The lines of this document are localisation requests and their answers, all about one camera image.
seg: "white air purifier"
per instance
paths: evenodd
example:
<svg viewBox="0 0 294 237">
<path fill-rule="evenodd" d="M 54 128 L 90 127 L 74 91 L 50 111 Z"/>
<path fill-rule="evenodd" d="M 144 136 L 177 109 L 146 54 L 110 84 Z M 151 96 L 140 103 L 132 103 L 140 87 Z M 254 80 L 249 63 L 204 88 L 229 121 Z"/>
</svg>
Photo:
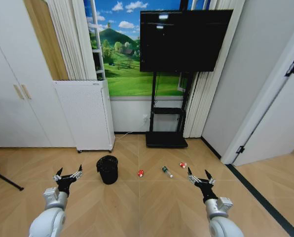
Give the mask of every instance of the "white air purifier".
<svg viewBox="0 0 294 237">
<path fill-rule="evenodd" d="M 108 81 L 54 81 L 54 86 L 78 152 L 111 152 L 115 135 Z"/>
</svg>

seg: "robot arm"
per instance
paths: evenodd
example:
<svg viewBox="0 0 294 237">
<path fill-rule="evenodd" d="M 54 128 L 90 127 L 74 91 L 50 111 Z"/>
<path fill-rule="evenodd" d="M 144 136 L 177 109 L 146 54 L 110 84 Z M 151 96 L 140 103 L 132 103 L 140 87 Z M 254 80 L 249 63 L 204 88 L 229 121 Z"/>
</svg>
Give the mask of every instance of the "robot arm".
<svg viewBox="0 0 294 237">
<path fill-rule="evenodd" d="M 63 168 L 53 176 L 58 187 L 45 190 L 45 210 L 32 222 L 29 237 L 59 237 L 66 218 L 69 187 L 82 176 L 82 167 L 71 175 L 60 176 L 62 171 Z"/>
<path fill-rule="evenodd" d="M 227 197 L 217 197 L 212 187 L 215 179 L 205 170 L 208 179 L 199 179 L 192 175 L 188 168 L 188 179 L 197 186 L 203 194 L 203 202 L 206 206 L 207 219 L 210 222 L 212 237 L 244 237 L 239 227 L 228 219 L 228 210 L 233 206 Z"/>
</svg>

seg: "red can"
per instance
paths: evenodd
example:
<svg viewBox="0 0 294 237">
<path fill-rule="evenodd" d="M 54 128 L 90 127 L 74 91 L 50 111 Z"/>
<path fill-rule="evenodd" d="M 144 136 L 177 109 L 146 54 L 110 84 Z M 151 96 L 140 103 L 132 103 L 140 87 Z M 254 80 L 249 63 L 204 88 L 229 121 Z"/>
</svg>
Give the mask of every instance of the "red can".
<svg viewBox="0 0 294 237">
<path fill-rule="evenodd" d="M 180 162 L 179 166 L 181 166 L 183 169 L 185 169 L 186 163 L 185 162 Z"/>
<path fill-rule="evenodd" d="M 142 177 L 142 176 L 144 175 L 144 171 L 143 171 L 142 169 L 139 170 L 138 173 L 137 173 L 137 175 L 138 175 L 139 177 Z"/>
</svg>

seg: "black tv screen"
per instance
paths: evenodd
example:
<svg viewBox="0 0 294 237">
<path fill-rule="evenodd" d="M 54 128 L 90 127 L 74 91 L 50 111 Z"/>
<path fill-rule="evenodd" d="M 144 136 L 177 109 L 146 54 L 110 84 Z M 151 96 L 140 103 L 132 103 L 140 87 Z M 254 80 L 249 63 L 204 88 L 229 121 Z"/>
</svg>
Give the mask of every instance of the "black tv screen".
<svg viewBox="0 0 294 237">
<path fill-rule="evenodd" d="M 141 11 L 142 72 L 214 70 L 232 10 Z"/>
</svg>

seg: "cabinet handle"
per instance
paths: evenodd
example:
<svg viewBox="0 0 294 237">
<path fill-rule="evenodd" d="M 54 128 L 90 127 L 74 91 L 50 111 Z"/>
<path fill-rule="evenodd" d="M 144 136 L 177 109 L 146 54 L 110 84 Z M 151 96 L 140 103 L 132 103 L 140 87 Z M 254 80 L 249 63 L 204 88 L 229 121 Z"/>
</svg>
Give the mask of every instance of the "cabinet handle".
<svg viewBox="0 0 294 237">
<path fill-rule="evenodd" d="M 29 92 L 28 92 L 26 86 L 23 85 L 23 84 L 21 84 L 21 86 L 22 86 L 22 89 L 23 89 L 23 91 L 24 91 L 26 97 L 27 97 L 28 99 L 32 100 L 32 97 L 30 96 L 30 94 L 29 94 Z"/>
<path fill-rule="evenodd" d="M 18 96 L 20 97 L 20 99 L 24 100 L 24 97 L 23 97 L 20 89 L 18 88 L 18 86 L 17 85 L 13 85 L 13 86 L 14 86 L 14 89 L 17 92 Z"/>
</svg>

